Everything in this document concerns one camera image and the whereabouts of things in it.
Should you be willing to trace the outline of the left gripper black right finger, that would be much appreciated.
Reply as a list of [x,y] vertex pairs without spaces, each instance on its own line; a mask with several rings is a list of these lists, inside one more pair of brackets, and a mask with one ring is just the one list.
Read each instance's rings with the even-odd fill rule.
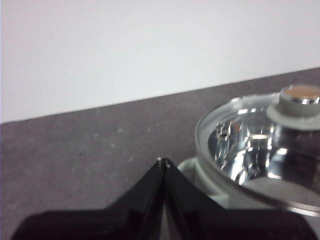
[[278,209],[225,209],[196,188],[163,158],[169,225],[182,240],[314,240],[296,213]]

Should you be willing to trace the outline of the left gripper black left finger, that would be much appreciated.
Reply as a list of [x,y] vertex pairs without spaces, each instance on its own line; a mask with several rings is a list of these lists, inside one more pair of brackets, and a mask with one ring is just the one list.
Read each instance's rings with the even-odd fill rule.
[[159,239],[165,160],[157,159],[126,193],[105,208],[51,210],[26,217],[13,240]]

